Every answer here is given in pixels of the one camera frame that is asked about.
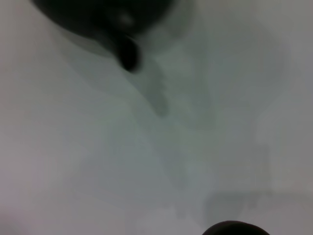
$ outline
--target dark round object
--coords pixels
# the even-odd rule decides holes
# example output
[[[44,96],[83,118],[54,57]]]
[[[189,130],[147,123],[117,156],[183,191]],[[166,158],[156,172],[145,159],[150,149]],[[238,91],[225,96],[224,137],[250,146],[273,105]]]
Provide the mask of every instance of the dark round object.
[[[109,48],[128,71],[137,67],[133,38],[153,26],[172,0],[33,0],[59,26]]]
[[[213,225],[203,235],[269,235],[263,229],[240,221],[224,221]]]

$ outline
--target dark blurry object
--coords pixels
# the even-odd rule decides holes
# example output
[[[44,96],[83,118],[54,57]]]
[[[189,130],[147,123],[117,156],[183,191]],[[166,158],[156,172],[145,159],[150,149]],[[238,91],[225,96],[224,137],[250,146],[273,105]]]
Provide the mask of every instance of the dark blurry object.
[[[59,26],[95,39],[133,71],[140,52],[134,37],[156,23],[172,0],[33,0]]]
[[[263,229],[240,221],[224,221],[213,225],[203,235],[269,235]]]

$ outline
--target blurry black object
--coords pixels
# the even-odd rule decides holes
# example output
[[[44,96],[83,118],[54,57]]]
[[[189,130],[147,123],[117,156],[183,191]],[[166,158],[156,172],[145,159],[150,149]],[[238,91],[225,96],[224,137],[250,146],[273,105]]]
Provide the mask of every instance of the blurry black object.
[[[240,221],[224,221],[213,225],[203,235],[269,235],[263,229]]]
[[[59,26],[95,39],[124,69],[134,71],[140,51],[134,37],[156,23],[172,0],[33,0]]]

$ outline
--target white wall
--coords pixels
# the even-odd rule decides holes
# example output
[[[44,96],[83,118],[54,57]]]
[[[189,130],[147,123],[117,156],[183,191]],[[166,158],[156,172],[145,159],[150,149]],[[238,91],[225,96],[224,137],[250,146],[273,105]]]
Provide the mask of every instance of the white wall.
[[[0,232],[313,229],[313,2],[182,0],[143,69],[0,1]]]

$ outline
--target white surface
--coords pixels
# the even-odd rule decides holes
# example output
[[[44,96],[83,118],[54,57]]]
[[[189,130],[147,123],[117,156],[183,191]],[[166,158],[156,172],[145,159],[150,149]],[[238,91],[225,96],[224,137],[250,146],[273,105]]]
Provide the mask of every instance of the white surface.
[[[312,9],[183,2],[130,75],[1,0],[0,233],[311,234]]]

